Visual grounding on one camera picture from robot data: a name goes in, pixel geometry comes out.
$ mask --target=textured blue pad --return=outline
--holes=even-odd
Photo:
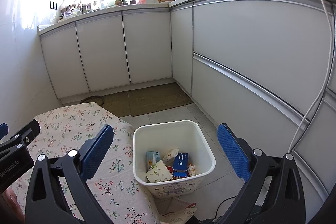
[[[249,160],[234,136],[223,124],[218,126],[217,138],[237,176],[248,181],[251,176]]]
[[[0,140],[8,134],[8,126],[5,123],[0,124]]]
[[[82,162],[80,177],[83,181],[93,178],[113,142],[113,128],[105,125],[94,139],[87,140],[78,150]]]

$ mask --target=white trash bin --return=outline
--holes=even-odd
[[[196,175],[179,180],[150,183],[146,177],[147,151],[160,152],[161,158],[171,149],[189,154]],[[133,136],[133,173],[135,179],[157,198],[192,193],[216,165],[215,157],[197,123],[189,120],[139,127]]]

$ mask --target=hand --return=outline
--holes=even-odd
[[[3,198],[12,209],[14,215],[22,222],[25,223],[25,215],[23,214],[19,203],[17,202],[17,196],[12,190],[12,188],[7,188],[3,193]]]

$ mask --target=tiled wall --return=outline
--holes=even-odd
[[[61,106],[37,35],[37,25],[57,20],[50,1],[63,2],[0,0],[0,123],[8,125],[9,135],[34,116]]]

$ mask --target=brown mat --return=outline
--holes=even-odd
[[[132,116],[184,106],[193,102],[176,83],[130,90],[128,98]]]
[[[113,93],[109,95],[102,96],[105,100],[104,105],[102,106],[107,111],[116,115],[117,117],[124,117],[131,115],[131,109],[128,103],[128,94],[127,91],[122,91],[118,93]],[[87,102],[95,102],[97,104],[101,104],[101,99],[89,99]]]

